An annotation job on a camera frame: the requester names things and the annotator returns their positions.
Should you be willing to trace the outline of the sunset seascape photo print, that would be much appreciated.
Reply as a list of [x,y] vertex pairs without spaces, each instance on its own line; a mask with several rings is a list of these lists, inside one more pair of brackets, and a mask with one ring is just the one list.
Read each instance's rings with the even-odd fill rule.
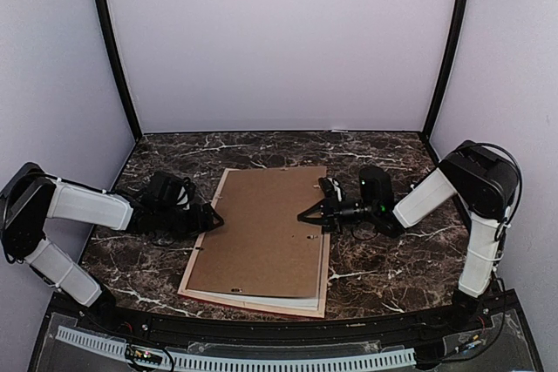
[[249,295],[242,293],[216,293],[208,291],[198,291],[194,290],[195,294],[203,295],[204,297],[216,297],[221,300],[226,301],[242,301],[242,302],[253,302],[266,306],[274,307],[293,307],[301,309],[317,309],[319,298],[317,296],[313,297],[273,297],[273,296],[258,296]]

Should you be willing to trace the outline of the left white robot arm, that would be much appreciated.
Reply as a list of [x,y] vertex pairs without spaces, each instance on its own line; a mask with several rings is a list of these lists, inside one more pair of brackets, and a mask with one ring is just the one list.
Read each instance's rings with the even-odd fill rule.
[[27,162],[1,191],[1,246],[10,264],[25,263],[84,308],[105,334],[123,326],[107,287],[52,241],[46,226],[74,222],[129,234],[163,233],[185,240],[222,227],[224,219],[195,198],[189,178],[155,172],[137,191],[106,190],[63,179]]

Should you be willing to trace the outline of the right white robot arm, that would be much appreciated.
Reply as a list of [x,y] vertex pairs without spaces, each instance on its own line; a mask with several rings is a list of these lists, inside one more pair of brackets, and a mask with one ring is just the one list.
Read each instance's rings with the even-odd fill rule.
[[358,173],[360,196],[349,199],[334,178],[322,177],[323,199],[298,214],[298,221],[323,232],[341,231],[346,224],[367,222],[384,236],[397,238],[454,197],[470,214],[466,261],[445,324],[462,332],[477,320],[475,301],[487,290],[500,262],[509,225],[521,201],[523,180],[514,156],[500,146],[467,140],[447,154],[401,200],[396,200],[391,177],[378,166]]

